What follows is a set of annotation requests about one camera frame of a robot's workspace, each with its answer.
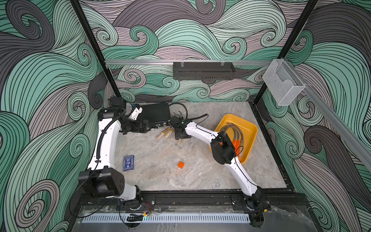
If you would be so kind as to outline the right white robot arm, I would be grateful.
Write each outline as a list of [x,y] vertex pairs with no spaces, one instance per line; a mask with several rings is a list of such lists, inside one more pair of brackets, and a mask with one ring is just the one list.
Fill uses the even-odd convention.
[[267,202],[266,195],[243,168],[237,156],[239,148],[233,145],[228,134],[224,131],[209,130],[195,122],[202,118],[208,118],[208,114],[189,118],[187,107],[184,104],[179,102],[169,104],[169,106],[172,105],[180,105],[185,110],[185,115],[182,112],[174,113],[174,116],[169,120],[174,129],[176,140],[195,137],[209,145],[214,160],[226,166],[238,182],[244,196],[247,198],[247,206],[259,213],[267,211],[270,205]]

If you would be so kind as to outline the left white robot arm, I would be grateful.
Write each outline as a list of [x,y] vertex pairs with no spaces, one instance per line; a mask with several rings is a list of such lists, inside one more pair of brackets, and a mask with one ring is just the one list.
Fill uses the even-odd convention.
[[128,184],[115,168],[115,151],[120,133],[147,133],[151,127],[147,120],[140,120],[139,104],[132,104],[121,97],[111,97],[109,106],[98,112],[98,138],[92,159],[86,171],[79,174],[80,188],[91,198],[117,198],[124,202],[142,202],[138,186]]

